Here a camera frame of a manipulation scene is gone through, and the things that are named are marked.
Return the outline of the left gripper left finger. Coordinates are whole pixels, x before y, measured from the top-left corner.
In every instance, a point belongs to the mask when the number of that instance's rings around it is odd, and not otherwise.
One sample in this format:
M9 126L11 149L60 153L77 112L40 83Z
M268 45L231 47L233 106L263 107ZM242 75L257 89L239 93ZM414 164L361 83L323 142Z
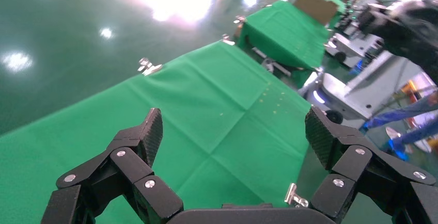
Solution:
M141 124L120 130L102 153L57 179L41 222L95 223L123 196L143 223L167 223L183 201L152 170L162 138L162 114L152 108Z

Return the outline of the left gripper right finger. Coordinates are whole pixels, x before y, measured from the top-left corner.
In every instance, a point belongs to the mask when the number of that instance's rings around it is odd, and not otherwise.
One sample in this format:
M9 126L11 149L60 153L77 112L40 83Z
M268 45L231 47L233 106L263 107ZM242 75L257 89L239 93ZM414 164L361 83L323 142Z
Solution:
M437 223L437 181L430 173L381 151L315 106L305 116L305 135L328 172L309 201L311 209L341 223L363 194L393 223Z

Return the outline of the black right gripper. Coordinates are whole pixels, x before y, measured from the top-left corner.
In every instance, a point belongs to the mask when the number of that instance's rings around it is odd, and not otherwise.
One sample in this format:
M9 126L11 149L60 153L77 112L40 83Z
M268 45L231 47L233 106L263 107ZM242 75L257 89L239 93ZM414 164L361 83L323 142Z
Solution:
M437 6L410 1L393 10L369 5L358 17L359 30L383 40L383 48L437 77Z

